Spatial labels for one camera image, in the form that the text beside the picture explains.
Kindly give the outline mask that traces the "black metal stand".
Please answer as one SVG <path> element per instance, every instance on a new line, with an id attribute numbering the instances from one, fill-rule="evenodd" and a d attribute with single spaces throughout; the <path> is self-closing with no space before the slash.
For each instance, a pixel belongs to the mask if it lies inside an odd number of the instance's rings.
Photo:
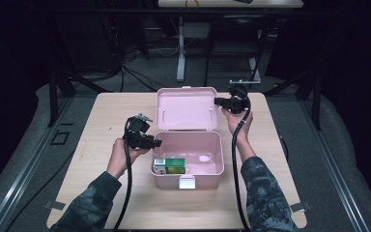
<path id="1" fill-rule="evenodd" d="M 265 93 L 266 97 L 273 96 L 282 90 L 285 90 L 291 85 L 298 84 L 299 87 L 295 93 L 295 97 L 298 101 L 306 101 L 310 94 L 312 96 L 312 107 L 311 107 L 311 121 L 315 128 L 319 131 L 320 125 L 320 106 L 321 106 L 321 89 L 322 89 L 322 77 L 319 75 L 317 68 L 312 68 L 309 71 L 302 72 L 301 74 L 286 80 L 275 87 L 271 88 Z"/>
<path id="2" fill-rule="evenodd" d="M 66 98 L 73 98 L 76 93 L 71 84 L 73 80 L 98 94 L 110 93 L 110 90 L 99 87 L 99 85 L 77 73 L 57 21 L 50 17 L 45 19 L 44 22 L 46 34 L 50 39 L 49 50 L 53 53 L 52 71 L 49 78 L 50 119 L 48 123 L 49 127 L 53 127 L 59 118 L 58 91 L 61 91 Z"/>

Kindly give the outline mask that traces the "black chair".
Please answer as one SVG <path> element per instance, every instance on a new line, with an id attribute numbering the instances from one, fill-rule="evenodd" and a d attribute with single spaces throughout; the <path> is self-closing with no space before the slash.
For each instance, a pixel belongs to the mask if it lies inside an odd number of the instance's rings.
<path id="1" fill-rule="evenodd" d="M 226 15 L 213 22 L 207 37 L 204 85 L 208 84 L 209 71 L 231 72 L 237 69 L 211 69 L 210 59 L 214 55 L 245 57 L 255 80 L 268 33 L 274 23 L 269 15 Z"/>

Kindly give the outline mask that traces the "person's right hand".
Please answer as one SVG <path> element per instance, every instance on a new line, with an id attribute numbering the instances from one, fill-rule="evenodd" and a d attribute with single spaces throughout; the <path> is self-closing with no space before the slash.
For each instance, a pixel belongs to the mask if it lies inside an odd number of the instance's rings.
<path id="1" fill-rule="evenodd" d="M 225 116 L 229 131 L 234 134 L 237 132 L 237 140 L 239 142 L 248 140 L 248 133 L 253 120 L 251 111 L 243 111 L 240 114 L 233 114 L 228 109 L 222 108 L 221 112 Z"/>

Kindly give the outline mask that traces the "green and white carton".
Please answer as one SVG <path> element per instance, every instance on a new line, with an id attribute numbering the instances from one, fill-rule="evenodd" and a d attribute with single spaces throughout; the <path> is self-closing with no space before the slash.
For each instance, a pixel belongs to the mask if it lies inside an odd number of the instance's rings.
<path id="1" fill-rule="evenodd" d="M 186 161 L 184 159 L 155 158 L 153 170 L 157 175 L 185 174 Z"/>

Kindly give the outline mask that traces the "pink plastic storage box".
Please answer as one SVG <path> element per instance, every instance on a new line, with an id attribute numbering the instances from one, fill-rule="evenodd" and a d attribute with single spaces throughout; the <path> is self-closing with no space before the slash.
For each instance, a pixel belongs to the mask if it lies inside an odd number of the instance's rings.
<path id="1" fill-rule="evenodd" d="M 157 91 L 156 139 L 151 173 L 159 189 L 216 189 L 224 171 L 218 106 L 212 87 L 162 88 Z M 157 175 L 155 158 L 184 159 L 185 174 Z"/>

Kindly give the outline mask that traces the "white standing desk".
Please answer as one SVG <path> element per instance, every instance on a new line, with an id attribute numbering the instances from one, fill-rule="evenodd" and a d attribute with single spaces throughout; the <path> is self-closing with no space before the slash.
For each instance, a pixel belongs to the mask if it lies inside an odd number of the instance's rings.
<path id="1" fill-rule="evenodd" d="M 166 10 L 235 10 L 235 9 L 299 9 L 303 7 L 302 0 L 157 0 L 158 6 Z M 185 80 L 186 52 L 184 17 L 179 16 L 179 61 L 177 81 Z"/>

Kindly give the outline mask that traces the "person's left hand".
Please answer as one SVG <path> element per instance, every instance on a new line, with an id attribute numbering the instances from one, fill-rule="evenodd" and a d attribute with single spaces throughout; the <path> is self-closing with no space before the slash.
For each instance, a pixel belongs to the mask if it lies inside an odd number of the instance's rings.
<path id="1" fill-rule="evenodd" d="M 128 149 L 130 157 L 130 163 L 134 163 L 140 156 L 148 153 L 145 149 Z M 117 138 L 112 147 L 111 157 L 107 164 L 106 172 L 113 176 L 115 179 L 119 179 L 125 171 L 128 169 L 127 157 L 125 152 L 125 140 L 123 138 Z"/>

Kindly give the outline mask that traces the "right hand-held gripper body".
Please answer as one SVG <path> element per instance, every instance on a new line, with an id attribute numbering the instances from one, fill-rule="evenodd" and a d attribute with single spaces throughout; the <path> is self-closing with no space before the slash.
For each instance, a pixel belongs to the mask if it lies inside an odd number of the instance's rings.
<path id="1" fill-rule="evenodd" d="M 250 108 L 251 102 L 247 86 L 248 83 L 242 80 L 229 82 L 228 90 L 231 96 L 229 109 L 233 114 L 240 114 L 243 110 Z"/>

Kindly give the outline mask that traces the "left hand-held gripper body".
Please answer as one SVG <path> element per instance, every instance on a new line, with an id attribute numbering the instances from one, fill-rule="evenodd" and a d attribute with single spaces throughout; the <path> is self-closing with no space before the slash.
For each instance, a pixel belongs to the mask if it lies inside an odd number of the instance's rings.
<path id="1" fill-rule="evenodd" d="M 148 122 L 151 122 L 151 119 L 142 113 L 127 119 L 123 138 L 131 149 L 142 149 L 142 143 L 150 141 L 142 137 L 143 134 L 147 134 L 146 131 L 150 127 Z"/>

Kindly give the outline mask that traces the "grey tape strip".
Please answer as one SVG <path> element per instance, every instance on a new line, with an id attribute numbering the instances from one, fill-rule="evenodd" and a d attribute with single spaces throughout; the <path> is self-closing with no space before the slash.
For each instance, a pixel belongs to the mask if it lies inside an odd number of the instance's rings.
<path id="1" fill-rule="evenodd" d="M 299 202 L 299 203 L 291 205 L 290 208 L 292 212 L 294 213 L 294 212 L 299 212 L 299 211 L 305 212 L 311 209 L 312 206 L 309 202 Z"/>
<path id="2" fill-rule="evenodd" d="M 65 208 L 66 204 L 58 201 L 46 201 L 43 206 L 49 210 L 55 209 L 62 211 Z"/>

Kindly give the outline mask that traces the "aluminium floor rail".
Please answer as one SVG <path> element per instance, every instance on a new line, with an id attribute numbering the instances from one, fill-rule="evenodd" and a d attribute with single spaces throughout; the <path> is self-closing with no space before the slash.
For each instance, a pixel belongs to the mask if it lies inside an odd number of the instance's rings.
<path id="1" fill-rule="evenodd" d="M 44 120 L 49 103 L 40 101 L 31 125 L 0 175 L 0 231 L 6 228 L 18 201 L 43 159 L 43 151 L 49 146 L 49 140 L 54 136 L 60 125 L 59 121 L 72 102 L 72 98 L 61 100 L 58 116 L 49 127 Z"/>
<path id="2" fill-rule="evenodd" d="M 337 195 L 343 205 L 351 225 L 355 232 L 371 232 L 357 205 L 354 195 L 351 193 L 343 174 L 336 163 L 332 151 L 321 130 L 314 125 L 311 117 L 311 108 L 306 101 L 299 101 L 300 110 L 305 117 L 308 127 L 312 130 L 319 147 L 322 150 L 322 157 L 325 167 L 335 187 Z"/>

